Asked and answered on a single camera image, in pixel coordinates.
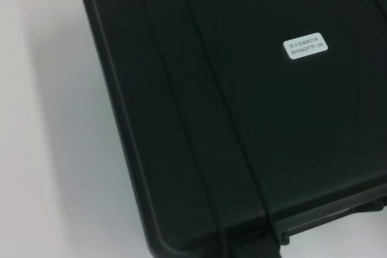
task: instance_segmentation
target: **black hard case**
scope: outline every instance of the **black hard case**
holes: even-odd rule
[[[383,208],[387,0],[84,1],[156,257],[278,257]]]

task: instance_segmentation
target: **white surface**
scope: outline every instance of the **white surface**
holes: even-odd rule
[[[150,258],[82,0],[0,0],[0,257]],[[283,258],[381,258],[387,211]]]
[[[328,45],[320,33],[312,33],[307,36],[297,37],[296,39],[286,40],[284,48],[288,56],[295,60],[326,51]]]

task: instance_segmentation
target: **sticker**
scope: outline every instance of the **sticker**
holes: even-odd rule
[[[284,48],[292,60],[311,54],[321,53],[328,49],[328,45],[320,33],[312,33],[307,36],[284,42]]]

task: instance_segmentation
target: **white table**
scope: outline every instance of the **white table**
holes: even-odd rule
[[[150,258],[82,0],[0,0],[0,257]],[[283,258],[381,258],[387,211]]]

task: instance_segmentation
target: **black plastic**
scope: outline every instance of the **black plastic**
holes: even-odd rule
[[[278,257],[384,206],[386,0],[84,1],[155,256]]]

